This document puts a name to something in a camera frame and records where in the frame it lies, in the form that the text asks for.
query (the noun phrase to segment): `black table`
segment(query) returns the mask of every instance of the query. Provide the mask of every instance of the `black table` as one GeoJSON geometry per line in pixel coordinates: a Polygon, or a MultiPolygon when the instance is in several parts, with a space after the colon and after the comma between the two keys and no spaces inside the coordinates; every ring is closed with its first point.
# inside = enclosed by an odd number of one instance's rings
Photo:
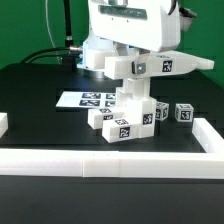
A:
{"type": "MultiPolygon", "coordinates": [[[[170,104],[155,136],[109,144],[87,124],[87,109],[57,109],[63,91],[115,92],[58,65],[13,64],[0,71],[0,112],[9,129],[1,148],[204,153],[192,123],[174,118],[190,103],[224,137],[224,90],[202,73],[152,78],[151,96],[170,104]]],[[[224,181],[0,176],[0,223],[223,223],[224,181]]]]}

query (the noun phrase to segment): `paper sheet with markers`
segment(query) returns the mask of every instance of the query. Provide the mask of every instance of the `paper sheet with markers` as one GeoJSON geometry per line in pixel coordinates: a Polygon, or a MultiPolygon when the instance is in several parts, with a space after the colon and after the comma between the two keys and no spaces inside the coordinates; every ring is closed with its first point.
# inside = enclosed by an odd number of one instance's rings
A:
{"type": "Polygon", "coordinates": [[[64,91],[56,107],[104,108],[115,104],[115,93],[64,91]]]}

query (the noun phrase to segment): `green wall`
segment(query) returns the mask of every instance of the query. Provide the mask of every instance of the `green wall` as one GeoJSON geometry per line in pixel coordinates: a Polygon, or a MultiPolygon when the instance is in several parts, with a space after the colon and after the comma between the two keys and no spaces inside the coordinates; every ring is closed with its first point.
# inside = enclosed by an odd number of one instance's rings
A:
{"type": "MultiPolygon", "coordinates": [[[[49,0],[49,22],[56,46],[65,40],[63,0],[49,0]]],[[[87,0],[70,0],[72,31],[76,44],[88,35],[87,0]]],[[[45,0],[1,0],[0,68],[20,62],[29,54],[51,48],[45,17],[45,0]]]]}
{"type": "MultiPolygon", "coordinates": [[[[87,0],[70,2],[73,38],[76,44],[81,44],[88,35],[87,0]]],[[[197,12],[198,18],[188,32],[182,33],[178,50],[215,60],[215,69],[203,73],[224,88],[224,1],[180,0],[180,3],[197,12]]],[[[56,45],[64,46],[63,0],[49,0],[49,19],[56,45]]],[[[1,0],[0,68],[51,47],[44,0],[1,0]]]]}

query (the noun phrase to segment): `white robot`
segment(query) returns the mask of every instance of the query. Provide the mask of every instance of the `white robot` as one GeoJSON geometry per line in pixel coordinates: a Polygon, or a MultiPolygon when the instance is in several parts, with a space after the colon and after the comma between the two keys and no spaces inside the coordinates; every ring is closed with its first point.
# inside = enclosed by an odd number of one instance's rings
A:
{"type": "Polygon", "coordinates": [[[103,137],[118,142],[154,135],[156,99],[149,96],[150,78],[212,69],[214,62],[174,51],[181,30],[195,13],[178,0],[88,0],[89,37],[80,68],[104,72],[123,87],[116,106],[89,109],[88,123],[103,137]]]}

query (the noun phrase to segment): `block with fiducial marker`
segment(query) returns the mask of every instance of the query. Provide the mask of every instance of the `block with fiducial marker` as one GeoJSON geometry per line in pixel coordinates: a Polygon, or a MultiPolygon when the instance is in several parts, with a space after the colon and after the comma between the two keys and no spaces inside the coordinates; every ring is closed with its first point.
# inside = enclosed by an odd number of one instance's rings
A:
{"type": "Polygon", "coordinates": [[[163,121],[168,117],[169,104],[163,102],[157,102],[156,104],[156,120],[163,121]]]}
{"type": "Polygon", "coordinates": [[[0,113],[0,138],[8,130],[8,117],[7,113],[0,113]]]}
{"type": "Polygon", "coordinates": [[[109,142],[138,138],[139,124],[130,118],[107,120],[103,122],[103,137],[109,142]]]}
{"type": "Polygon", "coordinates": [[[139,126],[139,138],[154,136],[155,113],[143,114],[142,123],[139,126]]]}
{"type": "Polygon", "coordinates": [[[178,122],[192,122],[194,108],[191,104],[176,104],[175,118],[178,122]]]}
{"type": "Polygon", "coordinates": [[[100,129],[103,127],[105,120],[111,120],[123,117],[124,112],[117,107],[89,109],[88,110],[88,124],[93,129],[100,129]]]}
{"type": "Polygon", "coordinates": [[[149,97],[148,99],[132,99],[127,100],[126,115],[136,119],[138,123],[142,123],[142,117],[146,114],[154,114],[156,112],[156,99],[149,97]]]}

